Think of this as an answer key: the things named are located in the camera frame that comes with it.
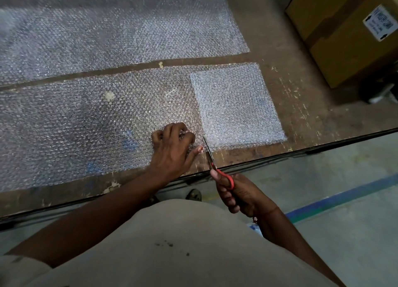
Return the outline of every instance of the forearm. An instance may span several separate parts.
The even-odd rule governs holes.
[[[7,254],[57,267],[102,241],[167,183],[158,175],[144,173],[48,225]]]
[[[345,287],[338,276],[316,254],[278,207],[271,211],[268,209],[267,212],[260,215],[257,223],[261,232],[269,241],[289,250],[296,257],[318,270],[337,285]]]

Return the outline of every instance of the square bubble wrap piece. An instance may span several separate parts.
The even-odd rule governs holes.
[[[236,65],[180,66],[0,92],[0,191],[53,185],[149,164],[151,134],[203,128],[189,75]]]
[[[190,75],[213,150],[286,140],[259,66],[247,63]]]
[[[249,52],[226,0],[0,0],[0,86]]]

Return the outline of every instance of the red scissors handle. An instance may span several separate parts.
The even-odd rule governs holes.
[[[226,174],[226,173],[221,172],[219,169],[216,169],[216,171],[217,171],[217,173],[219,173],[221,176],[224,176],[226,179],[229,180],[229,184],[230,184],[229,189],[230,189],[230,190],[234,189],[235,183],[234,183],[234,180],[232,179],[232,177],[231,177],[230,175]]]

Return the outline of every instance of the scissors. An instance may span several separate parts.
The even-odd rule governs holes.
[[[203,138],[203,141],[204,141],[204,143],[205,143],[206,150],[207,150],[207,152],[208,152],[207,156],[208,156],[209,159],[210,159],[211,167],[212,167],[215,171],[217,171],[217,173],[219,173],[221,176],[224,176],[224,177],[226,177],[226,179],[229,180],[229,183],[230,183],[229,189],[230,189],[230,190],[234,189],[234,186],[235,186],[234,180],[232,179],[232,177],[231,177],[230,175],[228,175],[228,174],[226,174],[226,173],[223,173],[223,172],[221,172],[219,169],[217,169],[216,164],[214,163],[213,155],[211,154],[211,150],[210,150],[209,144],[207,143],[206,138],[205,138],[204,135],[202,135],[202,138]]]

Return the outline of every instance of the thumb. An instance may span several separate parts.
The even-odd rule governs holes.
[[[211,169],[210,170],[210,175],[219,184],[222,184],[222,185],[227,186],[227,187],[230,186],[229,180],[226,177],[224,177],[224,176],[220,175],[219,173],[217,173],[216,170]]]
[[[197,146],[194,148],[192,151],[189,152],[187,155],[185,162],[184,162],[184,168],[188,171],[189,168],[191,167],[193,160],[195,157],[203,150],[202,146]]]

